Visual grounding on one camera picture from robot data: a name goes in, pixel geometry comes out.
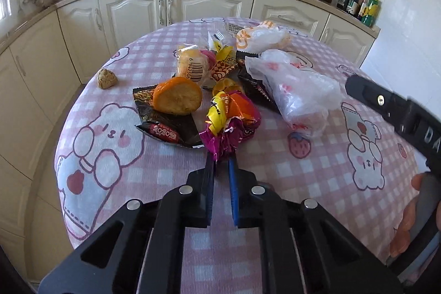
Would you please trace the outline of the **person's right hand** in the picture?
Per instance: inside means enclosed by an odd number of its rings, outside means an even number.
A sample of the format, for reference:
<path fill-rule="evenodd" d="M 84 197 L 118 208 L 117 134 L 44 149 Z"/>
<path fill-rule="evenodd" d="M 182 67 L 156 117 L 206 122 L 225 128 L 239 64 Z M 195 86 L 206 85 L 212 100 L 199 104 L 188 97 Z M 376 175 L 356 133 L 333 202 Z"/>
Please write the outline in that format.
<path fill-rule="evenodd" d="M 413 176 L 411 180 L 411 186 L 416 191 L 421 190 L 422 181 L 425 178 L 427 173 L 420 173 Z M 391 257 L 397 257 L 399 254 L 402 254 L 406 251 L 408 246 L 410 245 L 410 229 L 413 227 L 416 221 L 416 204 L 419 199 L 419 194 L 416 195 L 406 206 L 403 211 L 402 220 L 398 226 L 396 234 L 392 239 L 389 246 L 389 255 Z M 440 230 L 441 227 L 441 214 L 440 214 L 440 203 L 437 206 L 437 228 Z"/>

